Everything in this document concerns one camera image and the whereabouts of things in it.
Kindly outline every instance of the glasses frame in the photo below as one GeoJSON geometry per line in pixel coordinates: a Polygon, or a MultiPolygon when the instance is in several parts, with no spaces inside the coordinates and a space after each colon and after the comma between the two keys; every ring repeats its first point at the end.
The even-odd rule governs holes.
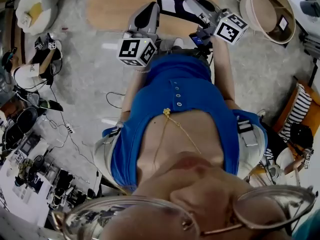
{"type": "Polygon", "coordinates": [[[197,232],[200,238],[204,238],[214,234],[229,232],[232,230],[240,229],[242,227],[247,227],[248,229],[251,229],[251,230],[273,230],[274,231],[274,230],[279,230],[281,228],[284,228],[286,225],[296,222],[302,216],[304,216],[305,214],[311,211],[318,197],[318,191],[313,193],[312,189],[313,189],[312,186],[308,188],[304,188],[304,187],[293,186],[293,185],[268,185],[268,186],[260,186],[260,187],[255,187],[253,189],[250,189],[249,191],[240,195],[238,198],[235,198],[232,203],[233,212],[241,223],[238,223],[236,225],[226,227],[226,228],[215,229],[212,231],[200,231],[199,225],[194,219],[194,217],[182,207],[166,200],[149,198],[144,196],[102,197],[96,200],[91,200],[89,202],[83,203],[77,206],[76,208],[74,208],[69,213],[53,211],[52,217],[53,217],[53,221],[56,229],[58,231],[61,231],[65,239],[67,240],[73,240],[73,236],[69,234],[69,230],[67,229],[67,220],[70,219],[71,216],[74,216],[74,214],[80,211],[83,211],[84,209],[89,210],[99,205],[111,206],[112,204],[114,205],[151,204],[151,205],[157,205],[159,207],[166,207],[166,208],[179,210],[180,212],[186,214],[188,218],[192,221],[192,226],[194,226],[195,231],[197,232]],[[297,197],[297,198],[300,198],[301,200],[308,201],[309,205],[298,216],[293,216],[292,218],[289,218],[286,221],[279,222],[273,225],[258,225],[258,224],[252,223],[247,219],[245,219],[241,214],[239,214],[237,212],[237,209],[235,208],[237,202],[243,199],[254,198],[257,196],[270,196],[270,195],[297,197]]]}

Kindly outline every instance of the glasses lens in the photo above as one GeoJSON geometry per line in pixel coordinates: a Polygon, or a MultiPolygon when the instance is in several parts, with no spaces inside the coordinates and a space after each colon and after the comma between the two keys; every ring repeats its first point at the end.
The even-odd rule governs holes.
{"type": "Polygon", "coordinates": [[[238,198],[234,212],[249,228],[271,229],[295,221],[312,207],[315,198],[307,189],[281,187],[253,189],[238,198]]]}
{"type": "Polygon", "coordinates": [[[119,197],[88,202],[71,212],[63,232],[71,240],[195,240],[193,218],[166,201],[119,197]]]}

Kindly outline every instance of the gold necklace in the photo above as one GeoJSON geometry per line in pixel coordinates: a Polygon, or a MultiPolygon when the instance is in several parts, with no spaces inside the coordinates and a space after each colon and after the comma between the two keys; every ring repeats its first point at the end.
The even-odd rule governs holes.
{"type": "Polygon", "coordinates": [[[174,124],[176,126],[178,126],[183,132],[184,134],[188,137],[188,139],[191,141],[191,143],[193,144],[193,146],[195,147],[195,149],[198,151],[198,153],[201,155],[201,152],[199,150],[199,148],[197,147],[197,145],[195,144],[195,142],[191,139],[191,137],[189,136],[189,134],[185,131],[185,129],[183,129],[183,127],[181,126],[181,124],[175,120],[173,120],[171,117],[170,117],[170,108],[165,108],[163,110],[163,114],[166,116],[166,120],[165,120],[165,123],[164,123],[164,126],[163,126],[163,130],[162,130],[162,134],[161,134],[161,138],[160,138],[160,143],[159,143],[159,146],[157,147],[156,151],[155,151],[155,154],[154,154],[154,159],[153,159],[153,165],[155,165],[155,161],[156,161],[156,157],[157,157],[157,154],[158,154],[158,151],[160,149],[160,145],[162,143],[162,140],[164,138],[164,135],[165,135],[165,129],[166,129],[166,126],[167,126],[167,122],[168,120],[174,122],[174,124]]]}

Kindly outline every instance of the table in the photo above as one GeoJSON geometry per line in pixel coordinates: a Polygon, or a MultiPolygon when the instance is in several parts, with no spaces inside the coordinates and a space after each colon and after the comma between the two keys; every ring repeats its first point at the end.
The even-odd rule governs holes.
{"type": "MultiPolygon", "coordinates": [[[[97,30],[123,32],[128,29],[130,16],[152,1],[157,0],[87,0],[86,18],[97,30]]],[[[157,33],[187,38],[197,27],[196,23],[160,14],[157,33]]]]}

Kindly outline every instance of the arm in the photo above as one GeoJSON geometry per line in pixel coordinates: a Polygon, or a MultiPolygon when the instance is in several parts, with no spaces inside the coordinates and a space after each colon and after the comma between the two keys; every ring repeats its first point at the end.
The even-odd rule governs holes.
{"type": "Polygon", "coordinates": [[[235,84],[232,76],[228,45],[220,38],[211,37],[213,45],[214,84],[230,109],[240,109],[235,103],[235,84]]]}
{"type": "Polygon", "coordinates": [[[148,75],[147,73],[140,73],[137,71],[133,73],[132,80],[126,90],[124,100],[122,103],[121,117],[120,117],[121,122],[125,122],[129,118],[132,102],[137,92],[144,87],[147,79],[147,75],[148,75]]]}
{"type": "Polygon", "coordinates": [[[39,67],[39,75],[43,74],[46,71],[47,67],[49,66],[49,64],[51,62],[52,57],[55,54],[55,51],[56,51],[56,49],[50,50],[49,54],[46,56],[46,58],[44,59],[44,61],[42,62],[42,64],[39,67]]]}

